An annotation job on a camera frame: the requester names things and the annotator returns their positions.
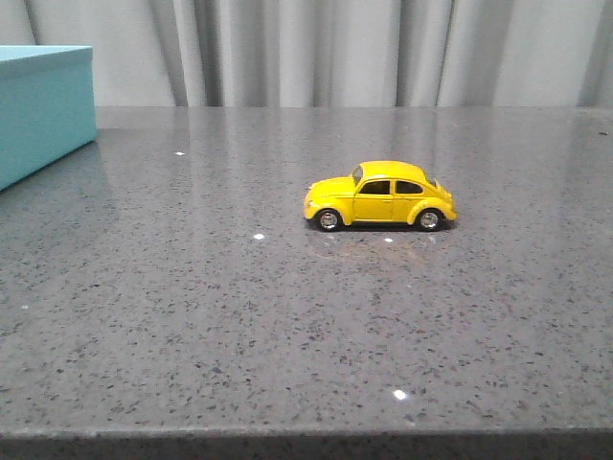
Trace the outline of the yellow toy beetle car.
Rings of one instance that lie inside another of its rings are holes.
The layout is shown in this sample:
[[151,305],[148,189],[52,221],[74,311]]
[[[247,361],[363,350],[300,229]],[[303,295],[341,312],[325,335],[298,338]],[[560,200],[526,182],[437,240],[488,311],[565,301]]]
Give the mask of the yellow toy beetle car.
[[435,232],[456,220],[453,195],[416,165],[368,161],[348,175],[313,183],[304,218],[325,232],[355,223],[405,223]]

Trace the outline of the light blue storage box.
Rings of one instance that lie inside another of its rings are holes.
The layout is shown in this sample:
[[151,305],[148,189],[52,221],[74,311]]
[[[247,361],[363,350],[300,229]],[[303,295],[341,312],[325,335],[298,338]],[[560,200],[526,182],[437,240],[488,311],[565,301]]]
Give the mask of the light blue storage box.
[[1,188],[97,138],[90,46],[1,47]]

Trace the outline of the grey pleated curtain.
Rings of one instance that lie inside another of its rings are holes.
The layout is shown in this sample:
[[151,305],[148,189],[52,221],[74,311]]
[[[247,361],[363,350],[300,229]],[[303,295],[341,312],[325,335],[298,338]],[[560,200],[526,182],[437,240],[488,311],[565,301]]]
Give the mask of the grey pleated curtain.
[[5,1],[5,45],[89,45],[102,106],[612,104],[608,1]]

